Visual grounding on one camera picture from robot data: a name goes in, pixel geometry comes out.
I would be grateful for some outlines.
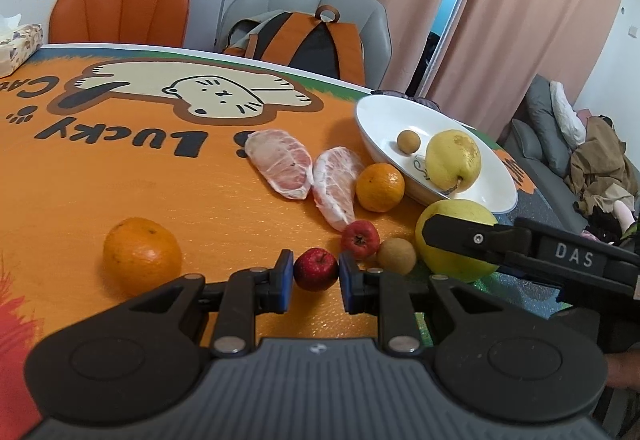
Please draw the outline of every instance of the person's hand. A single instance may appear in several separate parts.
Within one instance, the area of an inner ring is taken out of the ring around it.
[[[640,350],[606,355],[609,364],[607,386],[640,391]]]

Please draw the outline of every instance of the backpack handle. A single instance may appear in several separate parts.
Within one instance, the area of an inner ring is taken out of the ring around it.
[[[338,9],[329,5],[320,5],[318,7],[318,10],[316,10],[316,19],[320,19],[321,21],[323,20],[321,17],[322,12],[331,12],[334,15],[334,19],[331,21],[323,21],[325,23],[337,23],[338,19],[340,19],[340,12],[338,12]]]

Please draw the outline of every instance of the white pillow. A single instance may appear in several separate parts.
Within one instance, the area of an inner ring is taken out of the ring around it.
[[[575,114],[564,94],[564,86],[560,82],[551,81],[551,106],[554,109],[554,117],[560,127],[565,142],[571,149],[584,144],[587,138],[587,130],[584,124]]]

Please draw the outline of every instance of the white bowl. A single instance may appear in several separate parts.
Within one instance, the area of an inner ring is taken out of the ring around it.
[[[477,201],[494,214],[508,213],[518,201],[509,171],[495,153],[463,125],[412,100],[386,95],[368,95],[358,101],[356,122],[365,147],[378,163],[396,166],[404,175],[406,193],[429,205],[446,198]],[[420,149],[413,155],[402,153],[396,145],[401,131],[410,129],[420,136]],[[482,160],[480,176],[462,193],[444,195],[424,176],[424,155],[431,137],[447,129],[467,133],[478,145]]]

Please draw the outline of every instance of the small red fruit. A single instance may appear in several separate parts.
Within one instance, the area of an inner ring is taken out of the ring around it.
[[[338,279],[338,262],[324,248],[310,248],[293,265],[293,277],[302,290],[321,292]]]
[[[380,247],[380,236],[373,223],[359,219],[348,224],[342,231],[342,250],[349,250],[356,261],[363,261],[375,254]]]

